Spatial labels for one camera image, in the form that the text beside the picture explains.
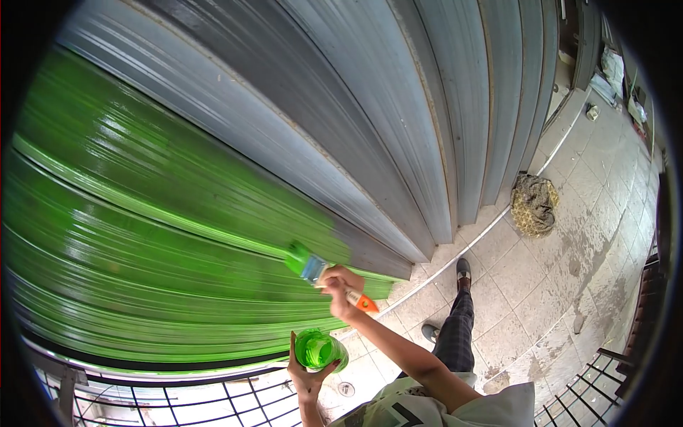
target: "plaid pants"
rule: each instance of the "plaid pants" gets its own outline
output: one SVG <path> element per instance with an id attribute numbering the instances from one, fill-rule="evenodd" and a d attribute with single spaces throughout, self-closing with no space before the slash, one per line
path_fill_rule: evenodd
<path id="1" fill-rule="evenodd" d="M 451 313 L 441 327 L 432 353 L 451 372 L 474 371 L 472 354 L 472 326 L 474 325 L 474 304 L 470 292 L 461 289 L 451 307 Z M 398 378 L 407 376 L 404 372 Z"/>

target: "white shirt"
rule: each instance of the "white shirt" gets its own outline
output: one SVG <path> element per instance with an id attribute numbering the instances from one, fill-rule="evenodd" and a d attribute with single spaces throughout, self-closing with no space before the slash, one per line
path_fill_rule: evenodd
<path id="1" fill-rule="evenodd" d="M 454 372 L 472 386 L 472 372 Z M 388 384 L 368 403 L 330 424 L 330 427 L 412 426 L 520 426 L 533 425 L 533 383 L 506 387 L 497 394 L 477 398 L 448 413 L 446 406 L 429 396 L 414 379 L 399 378 Z"/>

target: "paintbrush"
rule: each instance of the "paintbrush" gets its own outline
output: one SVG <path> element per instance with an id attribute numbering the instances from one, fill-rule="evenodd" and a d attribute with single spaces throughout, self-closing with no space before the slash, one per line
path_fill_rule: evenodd
<path id="1" fill-rule="evenodd" d="M 318 280 L 323 272 L 330 267 L 330 264 L 320 256 L 311 253 L 301 242 L 294 241 L 290 245 L 287 258 L 285 258 L 285 265 L 314 288 L 326 287 Z M 344 293 L 346 300 L 358 309 L 369 313 L 379 312 L 377 304 L 358 290 L 345 285 Z"/>

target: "orange paintbrush handle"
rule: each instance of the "orange paintbrush handle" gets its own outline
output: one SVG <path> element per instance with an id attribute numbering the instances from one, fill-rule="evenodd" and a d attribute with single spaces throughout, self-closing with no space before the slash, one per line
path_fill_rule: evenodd
<path id="1" fill-rule="evenodd" d="M 355 305 L 359 310 L 367 313 L 380 312 L 377 308 L 377 304 L 375 304 L 373 300 L 368 298 L 367 295 L 361 294 L 354 288 L 346 286 L 346 289 L 344 289 L 344 293 L 346 294 L 346 300 Z"/>

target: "green paint cup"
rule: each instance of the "green paint cup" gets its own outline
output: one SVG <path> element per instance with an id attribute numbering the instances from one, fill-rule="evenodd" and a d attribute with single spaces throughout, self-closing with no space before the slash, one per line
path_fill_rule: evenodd
<path id="1" fill-rule="evenodd" d="M 341 359 L 334 372 L 340 372 L 348 365 L 346 347 L 336 338 L 321 332 L 318 328 L 301 331 L 294 341 L 296 360 L 306 368 L 319 371 L 337 359 Z"/>

